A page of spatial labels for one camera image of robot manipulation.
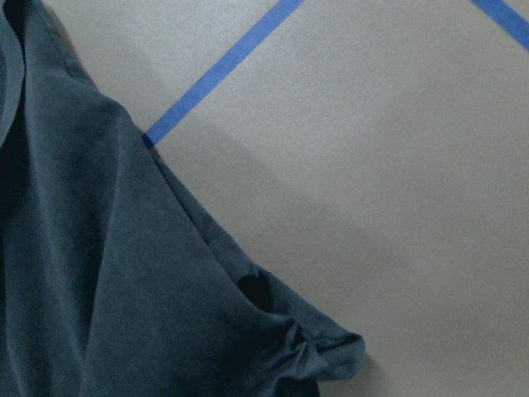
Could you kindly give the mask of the black graphic t-shirt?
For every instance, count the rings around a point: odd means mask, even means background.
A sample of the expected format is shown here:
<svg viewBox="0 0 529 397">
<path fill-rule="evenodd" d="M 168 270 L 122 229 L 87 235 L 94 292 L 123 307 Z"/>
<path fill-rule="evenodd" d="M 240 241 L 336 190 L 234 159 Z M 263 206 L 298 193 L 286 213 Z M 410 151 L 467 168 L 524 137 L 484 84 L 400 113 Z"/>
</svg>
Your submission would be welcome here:
<svg viewBox="0 0 529 397">
<path fill-rule="evenodd" d="M 2 395 L 316 396 L 364 357 L 150 153 L 42 2 L 2 2 Z"/>
</svg>

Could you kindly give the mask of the brown paper table cover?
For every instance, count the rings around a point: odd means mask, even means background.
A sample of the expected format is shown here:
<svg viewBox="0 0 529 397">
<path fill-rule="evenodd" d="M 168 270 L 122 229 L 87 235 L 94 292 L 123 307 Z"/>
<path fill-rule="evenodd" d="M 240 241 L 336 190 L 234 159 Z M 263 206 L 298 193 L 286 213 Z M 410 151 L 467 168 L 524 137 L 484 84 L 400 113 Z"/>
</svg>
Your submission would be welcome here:
<svg viewBox="0 0 529 397">
<path fill-rule="evenodd" d="M 527 395 L 528 53 L 471 1 L 306 1 L 156 150 L 364 337 L 323 395 Z"/>
</svg>

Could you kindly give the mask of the blue tape line lengthwise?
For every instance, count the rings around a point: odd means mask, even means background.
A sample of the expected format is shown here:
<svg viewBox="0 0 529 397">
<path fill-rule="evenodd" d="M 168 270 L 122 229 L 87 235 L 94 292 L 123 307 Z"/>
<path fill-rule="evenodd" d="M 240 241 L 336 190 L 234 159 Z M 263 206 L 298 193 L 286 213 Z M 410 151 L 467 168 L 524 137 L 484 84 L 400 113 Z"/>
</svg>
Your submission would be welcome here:
<svg viewBox="0 0 529 397">
<path fill-rule="evenodd" d="M 277 1 L 142 135 L 151 150 L 200 104 L 245 58 L 267 39 L 303 1 Z"/>
</svg>

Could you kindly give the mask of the blue tape line crosswise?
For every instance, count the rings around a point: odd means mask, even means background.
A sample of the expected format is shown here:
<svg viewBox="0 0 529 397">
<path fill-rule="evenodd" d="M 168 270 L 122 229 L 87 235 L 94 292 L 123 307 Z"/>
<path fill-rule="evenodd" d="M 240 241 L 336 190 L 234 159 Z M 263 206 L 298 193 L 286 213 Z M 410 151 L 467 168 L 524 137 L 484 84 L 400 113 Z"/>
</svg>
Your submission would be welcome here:
<svg viewBox="0 0 529 397">
<path fill-rule="evenodd" d="M 524 50 L 529 49 L 528 20 L 514 8 L 500 0 L 471 0 L 471 2 Z"/>
</svg>

